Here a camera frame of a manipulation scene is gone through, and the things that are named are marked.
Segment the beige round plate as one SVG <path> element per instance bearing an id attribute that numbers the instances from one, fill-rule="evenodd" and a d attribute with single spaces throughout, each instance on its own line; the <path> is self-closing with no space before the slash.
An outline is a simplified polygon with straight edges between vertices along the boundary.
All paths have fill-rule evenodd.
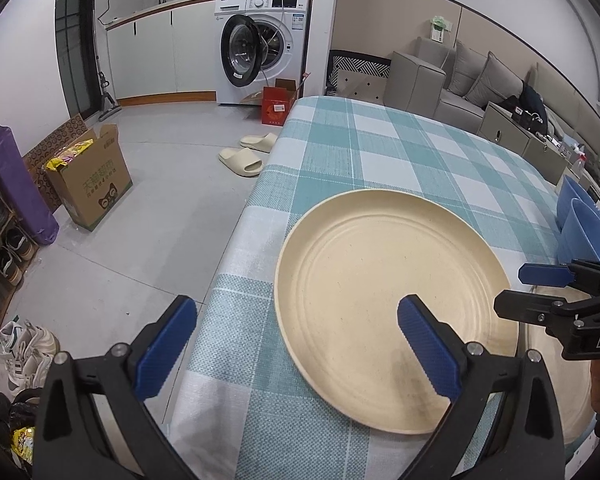
<path id="1" fill-rule="evenodd" d="M 463 219 L 393 190 L 344 192 L 312 207 L 284 241 L 276 318 L 291 359 L 315 392 L 360 424 L 428 434 L 448 407 L 398 325 L 417 295 L 464 341 L 515 353 L 518 327 L 493 309 L 508 278 Z"/>

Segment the white kitchen cabinet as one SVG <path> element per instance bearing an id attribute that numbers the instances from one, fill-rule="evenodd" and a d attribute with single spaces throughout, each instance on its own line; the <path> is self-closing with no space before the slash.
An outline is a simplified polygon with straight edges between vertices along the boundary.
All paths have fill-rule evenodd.
<path id="1" fill-rule="evenodd" d="M 214 0 L 165 6 L 111 26 L 107 48 L 122 105 L 216 100 Z"/>

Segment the teal plaid tablecloth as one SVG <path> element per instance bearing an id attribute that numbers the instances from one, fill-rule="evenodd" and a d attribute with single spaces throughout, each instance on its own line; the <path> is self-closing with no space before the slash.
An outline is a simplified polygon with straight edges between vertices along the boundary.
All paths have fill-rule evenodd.
<path id="1" fill-rule="evenodd" d="M 448 402 L 396 319 L 422 297 L 511 354 L 492 309 L 555 259 L 553 185 L 434 120 L 328 96 L 291 110 L 204 303 L 170 439 L 203 479 L 394 479 Z"/>

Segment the grey storage cabinet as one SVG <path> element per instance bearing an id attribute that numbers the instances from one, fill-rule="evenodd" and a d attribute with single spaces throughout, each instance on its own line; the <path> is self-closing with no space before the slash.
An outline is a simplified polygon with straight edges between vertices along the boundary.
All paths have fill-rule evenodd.
<path id="1" fill-rule="evenodd" d="M 567 167 L 567 159 L 553 144 L 521 128 L 507 110 L 494 103 L 486 106 L 478 135 L 520 155 L 551 184 L 558 185 Z"/>

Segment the white sneakers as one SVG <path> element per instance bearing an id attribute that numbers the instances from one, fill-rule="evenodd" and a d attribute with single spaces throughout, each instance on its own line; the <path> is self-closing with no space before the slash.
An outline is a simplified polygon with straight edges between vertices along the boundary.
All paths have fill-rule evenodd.
<path id="1" fill-rule="evenodd" d="M 0 329 L 0 358 L 7 372 L 7 389 L 14 398 L 27 389 L 42 388 L 59 351 L 59 341 L 47 328 L 18 316 Z"/>

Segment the brown cardboard box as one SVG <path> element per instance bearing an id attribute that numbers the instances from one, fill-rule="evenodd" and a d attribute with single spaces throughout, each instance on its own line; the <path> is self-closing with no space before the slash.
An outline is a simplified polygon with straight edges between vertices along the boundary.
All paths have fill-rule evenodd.
<path id="1" fill-rule="evenodd" d="M 114 124 L 87 130 L 43 169 L 72 221 L 90 232 L 133 185 Z"/>

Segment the beige slipper near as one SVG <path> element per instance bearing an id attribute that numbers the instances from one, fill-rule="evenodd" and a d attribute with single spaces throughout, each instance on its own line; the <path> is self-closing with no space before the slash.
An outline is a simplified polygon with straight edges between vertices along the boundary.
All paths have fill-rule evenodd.
<path id="1" fill-rule="evenodd" d="M 223 148 L 218 157 L 225 167 L 239 177 L 255 178 L 263 168 L 262 159 L 250 148 Z"/>

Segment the beige slipper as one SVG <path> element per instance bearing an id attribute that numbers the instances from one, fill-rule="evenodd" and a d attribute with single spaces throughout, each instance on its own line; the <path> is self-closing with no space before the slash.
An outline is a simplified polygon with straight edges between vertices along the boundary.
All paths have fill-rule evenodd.
<path id="1" fill-rule="evenodd" d="M 225 167 L 239 177 L 255 178 L 263 168 L 262 159 L 250 148 L 223 148 L 218 157 Z"/>
<path id="2" fill-rule="evenodd" d="M 239 145 L 242 148 L 250 148 L 250 150 L 268 154 L 272 151 L 276 141 L 276 134 L 268 132 L 263 136 L 243 136 L 239 140 Z"/>

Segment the grey sofa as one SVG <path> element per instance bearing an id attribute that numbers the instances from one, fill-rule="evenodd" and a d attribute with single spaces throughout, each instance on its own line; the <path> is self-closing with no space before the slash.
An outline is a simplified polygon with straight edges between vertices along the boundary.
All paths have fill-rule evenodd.
<path id="1" fill-rule="evenodd" d="M 384 104 L 475 133 L 486 104 L 519 96 L 525 84 L 565 134 L 600 152 L 600 115 L 557 70 L 534 60 L 516 72 L 462 42 L 447 47 L 419 37 L 412 54 L 393 52 Z"/>

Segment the beige slipper far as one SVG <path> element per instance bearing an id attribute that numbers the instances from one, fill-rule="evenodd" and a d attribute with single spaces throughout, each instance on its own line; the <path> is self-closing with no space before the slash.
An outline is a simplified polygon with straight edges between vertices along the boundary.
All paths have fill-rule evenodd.
<path id="1" fill-rule="evenodd" d="M 239 140 L 239 145 L 242 148 L 250 148 L 250 150 L 268 154 L 272 151 L 276 141 L 276 134 L 268 132 L 263 136 L 243 136 Z"/>

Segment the purple rolled mat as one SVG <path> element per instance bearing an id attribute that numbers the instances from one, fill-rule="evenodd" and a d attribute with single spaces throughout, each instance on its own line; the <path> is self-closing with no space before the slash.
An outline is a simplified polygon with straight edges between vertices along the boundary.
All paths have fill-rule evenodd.
<path id="1" fill-rule="evenodd" d="M 35 243 L 53 244 L 58 223 L 22 160 L 12 129 L 1 125 L 0 190 Z"/>

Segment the red cardboard box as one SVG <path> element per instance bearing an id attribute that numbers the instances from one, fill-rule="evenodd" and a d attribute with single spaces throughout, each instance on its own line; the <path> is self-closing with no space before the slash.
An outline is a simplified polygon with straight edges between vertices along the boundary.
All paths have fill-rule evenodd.
<path id="1" fill-rule="evenodd" d="M 262 90 L 261 122 L 263 125 L 281 127 L 297 97 L 297 81 L 276 78 L 272 86 Z"/>

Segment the black patterned playpen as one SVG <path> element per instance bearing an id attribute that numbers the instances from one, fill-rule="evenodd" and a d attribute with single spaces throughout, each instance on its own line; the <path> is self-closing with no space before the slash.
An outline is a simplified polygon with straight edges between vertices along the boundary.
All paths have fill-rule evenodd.
<path id="1" fill-rule="evenodd" d="M 328 57 L 325 94 L 381 104 L 390 65 L 390 58 L 332 49 Z"/>

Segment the white washing machine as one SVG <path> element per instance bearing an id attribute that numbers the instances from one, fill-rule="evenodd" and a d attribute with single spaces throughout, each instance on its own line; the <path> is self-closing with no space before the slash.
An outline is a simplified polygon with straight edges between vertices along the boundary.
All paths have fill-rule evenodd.
<path id="1" fill-rule="evenodd" d="M 220 105 L 258 105 L 279 79 L 300 84 L 311 0 L 215 0 Z"/>

